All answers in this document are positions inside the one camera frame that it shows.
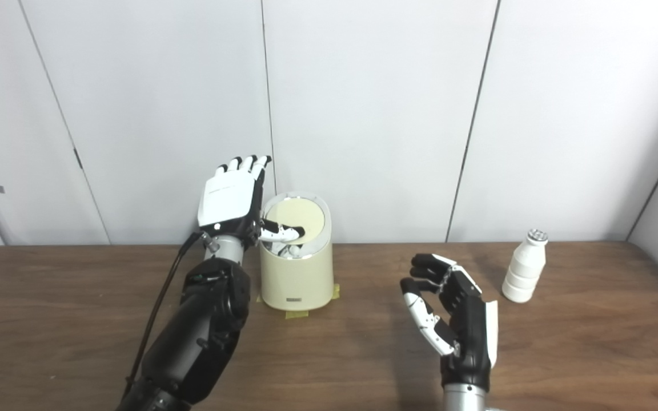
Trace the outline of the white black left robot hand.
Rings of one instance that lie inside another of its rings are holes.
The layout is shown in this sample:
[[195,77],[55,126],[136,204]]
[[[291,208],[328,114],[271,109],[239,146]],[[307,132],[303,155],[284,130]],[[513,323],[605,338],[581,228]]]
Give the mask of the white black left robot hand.
[[243,249],[261,240],[287,244],[301,239],[306,230],[264,219],[263,187],[271,156],[235,157],[217,167],[206,181],[198,207],[198,227],[212,239],[234,237]]

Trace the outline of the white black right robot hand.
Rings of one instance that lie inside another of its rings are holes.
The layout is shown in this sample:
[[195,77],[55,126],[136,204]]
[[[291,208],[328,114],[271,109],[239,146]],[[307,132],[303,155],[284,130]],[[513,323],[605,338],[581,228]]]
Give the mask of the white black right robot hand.
[[442,384],[488,393],[497,359],[497,302],[483,301],[472,276],[436,254],[413,256],[400,290],[417,329],[440,356]]

